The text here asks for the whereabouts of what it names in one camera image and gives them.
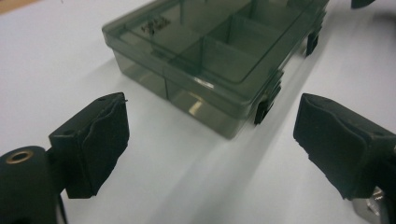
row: clamp jaw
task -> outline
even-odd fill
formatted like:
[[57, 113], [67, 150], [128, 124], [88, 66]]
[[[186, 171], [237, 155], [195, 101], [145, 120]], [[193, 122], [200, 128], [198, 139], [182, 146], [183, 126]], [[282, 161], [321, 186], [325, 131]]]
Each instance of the clamp jaw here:
[[355, 200], [358, 214], [372, 223], [396, 223], [394, 133], [330, 99], [304, 93], [293, 135], [342, 197]]
[[0, 222], [67, 223], [60, 193], [90, 198], [128, 145], [122, 92], [101, 97], [49, 135], [52, 145], [21, 147], [0, 157]]

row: black foam padding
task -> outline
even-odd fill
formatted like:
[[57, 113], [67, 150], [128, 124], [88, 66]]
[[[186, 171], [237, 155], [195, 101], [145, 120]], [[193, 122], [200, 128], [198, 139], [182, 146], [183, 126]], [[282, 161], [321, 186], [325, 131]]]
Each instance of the black foam padding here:
[[395, 134], [324, 97], [303, 94], [294, 138], [343, 198], [369, 198], [378, 164], [393, 155]]

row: white table surface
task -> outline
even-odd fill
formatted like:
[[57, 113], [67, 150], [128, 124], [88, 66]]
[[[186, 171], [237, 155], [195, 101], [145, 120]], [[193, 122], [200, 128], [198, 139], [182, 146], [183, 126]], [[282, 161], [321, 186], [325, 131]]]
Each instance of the white table surface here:
[[292, 137], [303, 92], [396, 133], [396, 1], [331, 0], [312, 56], [286, 74], [262, 125], [226, 140], [121, 74], [102, 26], [147, 1], [39, 1], [0, 15], [0, 155], [48, 135], [94, 99], [123, 91], [131, 138], [69, 223], [366, 223]]

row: plastic storage box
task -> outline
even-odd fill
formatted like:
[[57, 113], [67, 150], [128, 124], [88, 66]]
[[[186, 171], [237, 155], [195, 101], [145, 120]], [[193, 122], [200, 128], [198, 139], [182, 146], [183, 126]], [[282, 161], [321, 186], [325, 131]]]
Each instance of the plastic storage box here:
[[328, 0], [164, 0], [103, 28], [120, 70], [221, 135], [260, 123]]

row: metal screw hole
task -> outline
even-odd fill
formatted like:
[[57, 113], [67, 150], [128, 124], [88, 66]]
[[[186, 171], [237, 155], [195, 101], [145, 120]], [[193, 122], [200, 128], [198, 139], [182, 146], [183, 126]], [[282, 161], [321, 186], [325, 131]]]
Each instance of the metal screw hole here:
[[33, 151], [31, 150], [19, 151], [10, 155], [6, 160], [6, 163], [8, 164], [20, 163], [29, 160], [32, 156], [33, 156]]

